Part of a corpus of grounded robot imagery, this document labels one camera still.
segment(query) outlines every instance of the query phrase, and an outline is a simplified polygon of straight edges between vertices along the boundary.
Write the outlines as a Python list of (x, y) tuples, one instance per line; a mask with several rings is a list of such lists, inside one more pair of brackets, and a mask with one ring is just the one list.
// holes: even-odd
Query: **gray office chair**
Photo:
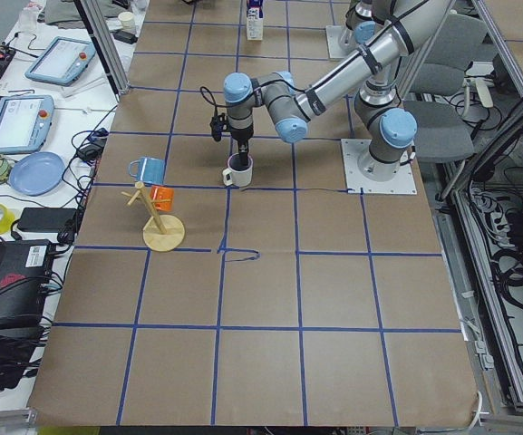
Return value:
[[(465, 71), (486, 34), (487, 26), (479, 19), (449, 14), (411, 92), (441, 96), (459, 92), (465, 83)], [(470, 133), (452, 106), (435, 101), (404, 101), (403, 104), (418, 122), (414, 144), (419, 161), (464, 162), (474, 154)], [(442, 192), (443, 198), (448, 195), (452, 183)]]

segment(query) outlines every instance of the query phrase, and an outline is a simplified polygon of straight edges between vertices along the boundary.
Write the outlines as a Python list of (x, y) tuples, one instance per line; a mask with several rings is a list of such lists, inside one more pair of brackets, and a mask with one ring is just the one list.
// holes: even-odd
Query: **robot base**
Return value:
[(358, 159), (368, 152), (370, 140), (342, 139), (342, 153), (344, 155), (345, 184), (350, 193), (387, 194), (387, 195), (416, 195), (416, 184), (410, 165), (398, 167), (393, 179), (389, 181), (375, 181), (366, 177), (358, 168)]
[(325, 37), (327, 38), (327, 51), (330, 53), (330, 59), (343, 59), (350, 52), (347, 52), (338, 43), (344, 27), (342, 25), (327, 25), (325, 27)]

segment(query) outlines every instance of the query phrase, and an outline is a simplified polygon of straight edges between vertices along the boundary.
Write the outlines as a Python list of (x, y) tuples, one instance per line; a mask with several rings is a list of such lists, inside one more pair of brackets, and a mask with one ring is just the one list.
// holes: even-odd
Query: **blue lid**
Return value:
[(276, 124), (276, 131), (283, 142), (296, 143), (307, 134), (307, 122), (299, 118), (285, 118)]
[[(276, 71), (276, 74), (279, 74), (283, 80), (288, 82), (291, 86), (295, 87), (294, 76), (289, 71)], [(295, 91), (293, 87), (289, 88), (289, 94), (294, 95)]]
[(226, 102), (242, 102), (251, 93), (251, 79), (242, 72), (232, 72), (225, 77), (224, 93)]
[(417, 125), (414, 117), (404, 109), (389, 109), (380, 120), (380, 133), (391, 147), (408, 147), (416, 135)]
[(375, 31), (376, 23), (374, 21), (359, 23), (354, 29), (354, 40), (359, 44), (364, 44), (373, 36)]

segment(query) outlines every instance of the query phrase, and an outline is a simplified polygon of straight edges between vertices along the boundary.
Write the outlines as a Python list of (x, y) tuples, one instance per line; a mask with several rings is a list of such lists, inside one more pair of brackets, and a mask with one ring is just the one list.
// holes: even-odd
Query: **robotic arm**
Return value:
[[(373, 0), (373, 37), (297, 94), (289, 72), (257, 78), (242, 72), (229, 74), (224, 83), (226, 125), (237, 141), (241, 164), (248, 163), (254, 108), (265, 106), (281, 140), (293, 143), (305, 137), (310, 120), (361, 83), (354, 109), (373, 140), (360, 168), (371, 179), (391, 179), (416, 132), (414, 118), (397, 108), (394, 78), (398, 59), (413, 53), (437, 32), (449, 5), (450, 0)], [(211, 122), (216, 140), (220, 140), (219, 125), (223, 130), (222, 122)]]

